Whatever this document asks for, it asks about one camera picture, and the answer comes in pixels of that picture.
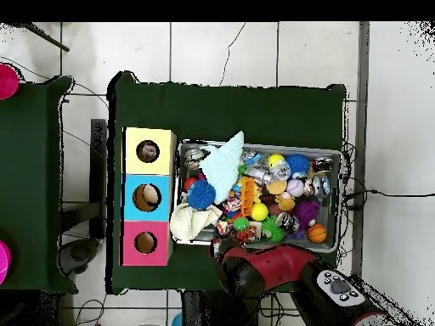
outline green tablecloth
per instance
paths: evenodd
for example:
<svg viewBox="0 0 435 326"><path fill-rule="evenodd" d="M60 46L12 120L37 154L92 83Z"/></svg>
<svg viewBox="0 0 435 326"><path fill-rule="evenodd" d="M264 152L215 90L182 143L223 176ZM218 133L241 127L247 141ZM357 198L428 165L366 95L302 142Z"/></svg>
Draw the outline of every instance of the green tablecloth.
<svg viewBox="0 0 435 326"><path fill-rule="evenodd" d="M20 84L0 101L0 239L11 251L2 289L73 292L57 267L59 101L72 79Z"/></svg>
<svg viewBox="0 0 435 326"><path fill-rule="evenodd" d="M166 267L120 267L121 129L170 129L177 139L226 141L243 130L246 143L340 150L345 88L200 87L141 84L128 71L110 82L110 143L115 150L112 263L115 292L129 289L220 289L207 247L176 244ZM335 263L336 252L324 256ZM282 289L294 289L286 285Z"/></svg>

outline yellow tennis ball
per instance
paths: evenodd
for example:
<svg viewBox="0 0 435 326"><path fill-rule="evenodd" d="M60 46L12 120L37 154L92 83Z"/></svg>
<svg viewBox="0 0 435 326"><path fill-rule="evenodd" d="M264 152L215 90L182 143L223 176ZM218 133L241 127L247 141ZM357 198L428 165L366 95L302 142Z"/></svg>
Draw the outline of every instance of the yellow tennis ball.
<svg viewBox="0 0 435 326"><path fill-rule="evenodd" d="M281 154L271 154L268 158L268 168L273 167L278 161L284 159L284 156Z"/></svg>
<svg viewBox="0 0 435 326"><path fill-rule="evenodd" d="M255 203L252 207L251 217L256 222L262 222L268 217L268 207L262 203Z"/></svg>

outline red ball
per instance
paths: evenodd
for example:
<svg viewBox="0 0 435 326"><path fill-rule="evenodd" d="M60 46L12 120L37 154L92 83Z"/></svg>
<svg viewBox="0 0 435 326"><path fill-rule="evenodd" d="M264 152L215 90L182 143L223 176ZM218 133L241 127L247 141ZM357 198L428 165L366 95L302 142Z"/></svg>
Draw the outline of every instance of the red ball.
<svg viewBox="0 0 435 326"><path fill-rule="evenodd" d="M192 185L192 183L195 181L198 181L196 177L188 177L184 182L184 190L189 191L190 185Z"/></svg>

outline pink ball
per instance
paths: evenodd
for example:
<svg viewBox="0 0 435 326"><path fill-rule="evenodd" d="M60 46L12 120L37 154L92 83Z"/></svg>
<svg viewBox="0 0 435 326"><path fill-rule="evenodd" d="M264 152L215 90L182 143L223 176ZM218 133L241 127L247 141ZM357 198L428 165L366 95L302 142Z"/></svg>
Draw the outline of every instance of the pink ball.
<svg viewBox="0 0 435 326"><path fill-rule="evenodd" d="M290 180L287 184L287 193L298 198L303 194L303 182L301 180Z"/></svg>

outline table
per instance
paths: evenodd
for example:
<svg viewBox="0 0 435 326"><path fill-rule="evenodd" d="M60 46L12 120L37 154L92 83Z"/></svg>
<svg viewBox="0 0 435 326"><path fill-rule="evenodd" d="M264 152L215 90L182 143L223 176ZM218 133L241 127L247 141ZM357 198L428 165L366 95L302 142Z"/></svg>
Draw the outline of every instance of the table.
<svg viewBox="0 0 435 326"><path fill-rule="evenodd" d="M202 87L142 84L129 71L110 82L107 290L220 289L207 246L176 244L166 267L120 267L121 130L172 130L184 138L226 141L239 130L246 143L340 150L345 88ZM335 264L336 252L322 257ZM293 290L287 284L277 290Z"/></svg>

